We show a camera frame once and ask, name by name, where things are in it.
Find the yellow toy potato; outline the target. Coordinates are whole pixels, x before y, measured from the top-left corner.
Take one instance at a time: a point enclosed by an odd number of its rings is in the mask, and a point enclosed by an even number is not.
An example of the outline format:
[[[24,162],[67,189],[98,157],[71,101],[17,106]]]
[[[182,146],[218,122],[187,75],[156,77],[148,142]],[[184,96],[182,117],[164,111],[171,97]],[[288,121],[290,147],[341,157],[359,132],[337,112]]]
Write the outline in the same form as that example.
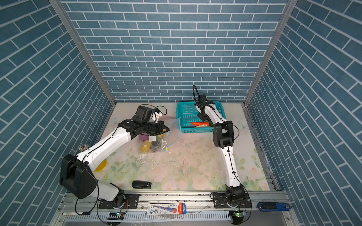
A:
[[[149,142],[148,140],[144,141],[141,145],[141,152],[142,153],[145,153],[145,152],[148,152],[150,150],[150,147],[151,147],[151,142]]]

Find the clear zip top bag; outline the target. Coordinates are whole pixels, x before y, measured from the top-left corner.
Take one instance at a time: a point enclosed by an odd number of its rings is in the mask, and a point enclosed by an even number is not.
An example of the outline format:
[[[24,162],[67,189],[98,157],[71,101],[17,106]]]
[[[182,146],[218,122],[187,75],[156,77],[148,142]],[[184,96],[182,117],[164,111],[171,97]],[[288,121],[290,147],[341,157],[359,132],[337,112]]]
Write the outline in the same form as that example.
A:
[[[169,118],[165,120],[165,126],[170,130],[164,134],[149,136],[139,135],[137,145],[139,146],[139,155],[136,157],[136,163],[145,163],[149,157],[154,158],[156,154],[161,154],[171,150],[171,146],[178,142],[181,136],[180,118]]]

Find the purple toy onion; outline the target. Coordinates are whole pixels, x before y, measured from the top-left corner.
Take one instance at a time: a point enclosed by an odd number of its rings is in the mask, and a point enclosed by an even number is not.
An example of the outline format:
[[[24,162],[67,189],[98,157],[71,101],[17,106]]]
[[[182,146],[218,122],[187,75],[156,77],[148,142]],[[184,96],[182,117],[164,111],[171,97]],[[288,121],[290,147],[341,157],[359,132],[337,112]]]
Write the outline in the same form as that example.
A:
[[[149,141],[149,135],[139,135],[141,142]]]

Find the teal plastic basket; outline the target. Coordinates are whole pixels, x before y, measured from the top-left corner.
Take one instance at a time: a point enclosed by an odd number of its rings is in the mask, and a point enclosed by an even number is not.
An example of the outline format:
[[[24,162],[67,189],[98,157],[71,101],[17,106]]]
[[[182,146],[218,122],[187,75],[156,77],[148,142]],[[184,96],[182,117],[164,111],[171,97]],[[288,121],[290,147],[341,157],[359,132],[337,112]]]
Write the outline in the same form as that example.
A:
[[[213,127],[196,127],[192,122],[202,122],[194,102],[180,102],[176,106],[176,118],[180,118],[182,133],[213,133]]]

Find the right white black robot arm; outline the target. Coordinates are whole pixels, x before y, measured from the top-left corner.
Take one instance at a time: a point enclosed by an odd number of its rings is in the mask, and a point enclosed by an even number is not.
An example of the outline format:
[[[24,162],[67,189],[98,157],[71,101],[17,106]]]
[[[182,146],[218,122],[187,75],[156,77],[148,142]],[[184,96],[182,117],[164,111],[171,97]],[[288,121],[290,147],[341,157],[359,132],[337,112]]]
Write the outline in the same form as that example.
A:
[[[225,165],[226,175],[226,192],[225,196],[228,205],[231,207],[251,206],[250,197],[244,185],[242,184],[234,159],[233,146],[235,143],[234,125],[231,121],[226,120],[216,109],[214,104],[195,104],[198,110],[198,117],[202,121],[209,120],[213,126],[213,142],[219,148]]]

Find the black toy avocado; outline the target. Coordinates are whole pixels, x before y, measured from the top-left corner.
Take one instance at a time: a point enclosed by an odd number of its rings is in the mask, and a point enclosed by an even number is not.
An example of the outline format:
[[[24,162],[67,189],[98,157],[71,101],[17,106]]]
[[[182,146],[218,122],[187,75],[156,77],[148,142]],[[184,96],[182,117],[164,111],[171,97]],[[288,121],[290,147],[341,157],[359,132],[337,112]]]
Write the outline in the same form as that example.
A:
[[[153,152],[160,151],[162,149],[162,141],[153,141],[150,145],[150,150]]]

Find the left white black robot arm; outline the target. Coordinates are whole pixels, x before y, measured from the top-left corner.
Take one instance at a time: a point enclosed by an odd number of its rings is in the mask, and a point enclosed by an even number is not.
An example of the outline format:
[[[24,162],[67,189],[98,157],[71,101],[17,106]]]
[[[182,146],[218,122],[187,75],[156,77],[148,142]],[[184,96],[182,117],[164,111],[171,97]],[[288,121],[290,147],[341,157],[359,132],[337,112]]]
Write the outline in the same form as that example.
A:
[[[138,135],[158,136],[169,130],[163,121],[124,120],[94,146],[77,155],[66,155],[61,162],[59,183],[78,199],[96,197],[110,202],[114,209],[122,208],[124,191],[114,184],[97,180],[93,172],[114,151]]]

